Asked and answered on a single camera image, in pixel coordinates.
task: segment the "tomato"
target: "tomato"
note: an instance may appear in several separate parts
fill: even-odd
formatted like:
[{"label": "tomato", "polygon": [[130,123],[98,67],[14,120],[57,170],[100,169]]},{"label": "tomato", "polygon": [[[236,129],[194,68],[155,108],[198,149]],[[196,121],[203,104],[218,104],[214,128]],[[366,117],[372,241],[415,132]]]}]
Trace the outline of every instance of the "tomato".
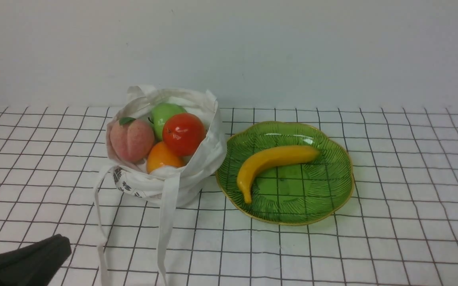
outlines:
[{"label": "tomato", "polygon": [[162,138],[176,156],[193,155],[206,137],[202,121],[190,113],[176,114],[164,124]]}]

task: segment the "green plate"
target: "green plate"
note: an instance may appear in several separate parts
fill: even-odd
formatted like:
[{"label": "green plate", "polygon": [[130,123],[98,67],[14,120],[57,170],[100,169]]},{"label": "green plate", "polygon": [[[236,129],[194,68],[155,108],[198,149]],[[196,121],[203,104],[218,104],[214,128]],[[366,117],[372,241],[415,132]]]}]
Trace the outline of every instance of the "green plate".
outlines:
[{"label": "green plate", "polygon": [[[252,203],[246,204],[236,184],[241,165],[256,152],[284,145],[310,145],[321,154],[307,164],[265,170],[253,182]],[[284,225],[326,218],[349,200],[354,189],[353,165],[344,148],[302,123],[268,121],[235,134],[227,141],[227,156],[215,174],[222,191],[242,212]]]}]

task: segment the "white wall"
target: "white wall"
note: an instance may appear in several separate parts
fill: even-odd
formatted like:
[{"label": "white wall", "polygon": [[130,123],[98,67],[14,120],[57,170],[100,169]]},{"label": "white wall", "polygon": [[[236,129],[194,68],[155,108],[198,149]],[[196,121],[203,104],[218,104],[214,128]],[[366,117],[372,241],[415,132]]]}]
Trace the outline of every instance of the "white wall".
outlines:
[{"label": "white wall", "polygon": [[0,0],[0,104],[458,105],[458,0]]}]

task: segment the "bag strap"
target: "bag strap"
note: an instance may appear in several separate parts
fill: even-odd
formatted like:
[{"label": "bag strap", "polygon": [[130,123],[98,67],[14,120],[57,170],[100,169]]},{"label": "bag strap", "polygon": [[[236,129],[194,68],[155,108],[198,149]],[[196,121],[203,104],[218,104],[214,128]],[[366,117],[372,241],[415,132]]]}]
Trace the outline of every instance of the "bag strap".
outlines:
[{"label": "bag strap", "polygon": [[[108,164],[103,166],[98,174],[96,185],[93,188],[93,196],[95,202],[95,208],[97,212],[97,223],[98,229],[102,234],[103,241],[97,246],[99,266],[100,266],[100,283],[102,286],[110,286],[111,280],[109,279],[109,272],[107,270],[107,261],[105,260],[104,247],[105,243],[109,239],[107,234],[104,232],[102,227],[102,219],[100,215],[100,199],[99,190],[102,182],[105,179],[105,175],[111,172],[114,168],[118,167],[118,164]],[[160,204],[160,224],[157,241],[157,265],[158,272],[162,277],[164,286],[167,286],[166,270],[165,270],[165,252],[167,246],[171,240],[171,234],[173,232],[174,213],[176,211],[176,204],[178,202],[178,191],[180,189],[180,173],[172,175],[164,181],[162,189],[162,199]]]},{"label": "bag strap", "polygon": [[162,204],[160,205],[160,224],[158,226],[158,242],[157,242],[157,264],[158,273],[162,276],[164,286],[167,286],[165,279],[165,252],[171,239],[173,232],[174,212],[176,203],[178,202],[178,191],[180,189],[180,173],[174,174],[172,177],[164,181],[162,190]]},{"label": "bag strap", "polygon": [[107,240],[109,239],[107,237],[107,234],[104,232],[102,228],[102,219],[100,216],[100,202],[98,198],[98,190],[100,190],[100,186],[102,185],[102,182],[105,179],[105,174],[108,172],[112,171],[115,167],[117,167],[117,164],[108,164],[102,167],[100,170],[100,173],[98,174],[96,185],[93,188],[93,195],[95,197],[95,208],[97,210],[97,223],[98,223],[98,229],[100,230],[100,233],[102,234],[103,241],[100,242],[97,245],[97,252],[98,252],[98,260],[100,262],[100,284],[102,286],[109,286],[111,284],[109,280],[109,272],[107,271],[107,261],[105,260],[105,255],[104,255],[104,246],[105,243],[107,243]]}]

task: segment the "grid tablecloth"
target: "grid tablecloth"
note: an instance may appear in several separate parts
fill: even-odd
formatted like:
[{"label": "grid tablecloth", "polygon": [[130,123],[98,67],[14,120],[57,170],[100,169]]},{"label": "grid tablecloth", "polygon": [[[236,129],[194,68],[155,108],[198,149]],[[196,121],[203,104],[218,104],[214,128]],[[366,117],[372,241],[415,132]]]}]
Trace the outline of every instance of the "grid tablecloth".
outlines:
[{"label": "grid tablecloth", "polygon": [[[51,286],[99,285],[91,188],[118,107],[0,108],[0,252],[53,234],[73,254]],[[222,108],[229,137],[256,122],[304,122],[349,151],[356,190],[310,226],[250,219],[211,176],[176,211],[172,286],[458,286],[458,109]],[[113,285],[153,284],[158,208],[100,190]]]}]

